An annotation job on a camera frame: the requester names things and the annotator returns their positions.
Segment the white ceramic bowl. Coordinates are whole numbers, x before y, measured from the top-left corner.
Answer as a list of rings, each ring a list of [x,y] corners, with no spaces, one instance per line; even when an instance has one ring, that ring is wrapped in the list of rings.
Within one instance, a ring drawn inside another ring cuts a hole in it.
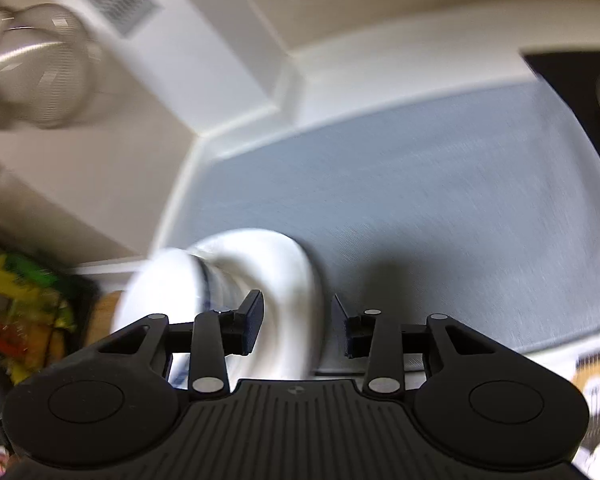
[[[279,232],[238,229],[198,240],[188,251],[227,274],[243,294],[263,294],[264,318],[253,350],[227,359],[230,384],[310,377],[322,351],[325,307],[304,249]]]

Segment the white bowl blue pattern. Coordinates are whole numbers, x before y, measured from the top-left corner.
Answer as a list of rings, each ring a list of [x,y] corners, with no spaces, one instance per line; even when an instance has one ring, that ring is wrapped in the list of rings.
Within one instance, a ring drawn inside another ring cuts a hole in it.
[[[114,310],[115,332],[140,318],[162,313],[172,324],[192,322],[204,311],[237,309],[249,292],[241,278],[184,249],[166,248],[143,263]]]

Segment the colourful packaging clutter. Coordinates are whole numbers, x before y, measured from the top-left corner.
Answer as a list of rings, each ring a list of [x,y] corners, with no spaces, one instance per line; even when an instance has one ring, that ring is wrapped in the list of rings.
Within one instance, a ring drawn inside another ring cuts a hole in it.
[[[6,396],[81,347],[98,295],[86,278],[0,244],[0,474],[14,455],[2,421]]]

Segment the grey countertop mat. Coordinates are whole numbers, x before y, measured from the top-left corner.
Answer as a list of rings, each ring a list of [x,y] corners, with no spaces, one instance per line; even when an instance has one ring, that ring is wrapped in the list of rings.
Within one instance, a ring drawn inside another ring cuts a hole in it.
[[[163,243],[243,228],[291,237],[351,309],[445,313],[521,352],[600,332],[600,156],[544,81],[212,162]]]

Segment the wooden cutting board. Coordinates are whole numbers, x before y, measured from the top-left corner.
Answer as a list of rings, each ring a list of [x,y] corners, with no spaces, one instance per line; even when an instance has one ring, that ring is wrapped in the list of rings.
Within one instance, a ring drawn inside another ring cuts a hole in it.
[[[122,290],[116,290],[96,302],[86,326],[84,346],[94,344],[111,333],[112,320],[122,295]]]

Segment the black gas stove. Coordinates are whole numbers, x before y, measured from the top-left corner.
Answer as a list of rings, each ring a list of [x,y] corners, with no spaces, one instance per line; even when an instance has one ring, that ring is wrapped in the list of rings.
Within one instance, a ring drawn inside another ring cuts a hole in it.
[[[521,57],[573,111],[600,156],[600,48],[527,49]]]

